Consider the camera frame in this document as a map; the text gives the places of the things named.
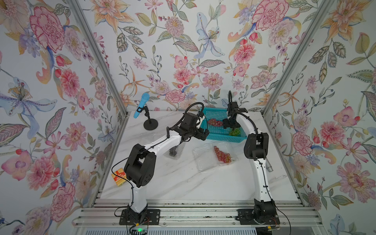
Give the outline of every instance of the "floral wallpaper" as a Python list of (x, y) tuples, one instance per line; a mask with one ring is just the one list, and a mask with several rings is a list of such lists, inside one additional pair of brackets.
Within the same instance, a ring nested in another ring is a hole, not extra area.
[(376, 2), (338, 0), (266, 113), (330, 234), (376, 233)]
[(123, 115), (65, 0), (0, 0), (0, 41), (0, 234), (71, 234)]
[(319, 6), (318, 0), (80, 1), (128, 110), (194, 102), (261, 111)]

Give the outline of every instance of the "blue microphone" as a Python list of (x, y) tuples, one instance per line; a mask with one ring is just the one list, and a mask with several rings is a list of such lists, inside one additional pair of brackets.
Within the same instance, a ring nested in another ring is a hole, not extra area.
[(145, 106), (146, 102), (149, 101), (149, 98), (150, 98), (149, 93), (142, 94), (140, 104), (138, 105), (138, 108), (137, 108), (135, 114), (133, 115), (134, 118), (137, 118), (138, 115), (142, 112), (142, 109)]

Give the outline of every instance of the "clear plastic container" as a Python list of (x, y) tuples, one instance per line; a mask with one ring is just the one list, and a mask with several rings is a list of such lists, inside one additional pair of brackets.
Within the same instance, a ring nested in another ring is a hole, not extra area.
[(199, 172), (210, 170), (218, 165), (212, 144), (205, 144), (192, 150)]
[(182, 155), (185, 144), (186, 144), (186, 142), (183, 142), (180, 145), (172, 147), (167, 152), (165, 152), (163, 155), (168, 157), (168, 158), (177, 160)]
[[(225, 142), (225, 141), (214, 142), (214, 143), (211, 144), (212, 145), (212, 151), (214, 153), (214, 156), (217, 160), (218, 165), (220, 165), (220, 166), (229, 165), (229, 164), (232, 164), (232, 163), (234, 163), (235, 161), (238, 160), (238, 157), (234, 153), (234, 149), (231, 146), (231, 144), (232, 143)], [(225, 154), (226, 153), (230, 154), (231, 161), (230, 162), (220, 161), (216, 152), (215, 152), (215, 147), (217, 147), (219, 149), (219, 151), (222, 151)]]

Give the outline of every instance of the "robotic arm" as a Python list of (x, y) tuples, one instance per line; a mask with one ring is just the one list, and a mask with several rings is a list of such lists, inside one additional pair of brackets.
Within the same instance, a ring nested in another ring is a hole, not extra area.
[(248, 138), (244, 146), (244, 155), (249, 159), (255, 181), (256, 196), (253, 208), (253, 218), (256, 221), (278, 217), (274, 200), (270, 194), (270, 187), (266, 176), (266, 168), (271, 168), (266, 155), (268, 154), (269, 135), (258, 133), (255, 123), (249, 118), (245, 108), (239, 108), (237, 102), (232, 101), (229, 92), (229, 104), (227, 105), (228, 118), (223, 120), (223, 127), (242, 127)]

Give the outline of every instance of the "black mounting plate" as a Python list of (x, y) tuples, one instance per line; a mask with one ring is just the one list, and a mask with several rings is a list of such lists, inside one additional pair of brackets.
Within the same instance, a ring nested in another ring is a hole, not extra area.
[[(253, 220), (253, 209), (237, 209), (238, 216), (235, 218), (240, 222), (240, 225), (255, 225), (258, 224)], [(260, 224), (265, 222), (265, 225), (275, 225), (280, 224), (279, 217), (274, 217), (272, 220), (271, 218), (265, 218), (258, 221)]]
[[(149, 218), (149, 221), (145, 223), (144, 225), (159, 225), (159, 218), (161, 215), (161, 210), (158, 209), (147, 209), (146, 211), (146, 218), (144, 219), (144, 222), (147, 221)], [(135, 221), (131, 219), (130, 213), (128, 209), (124, 209), (121, 212), (119, 225), (135, 225), (139, 221)]]

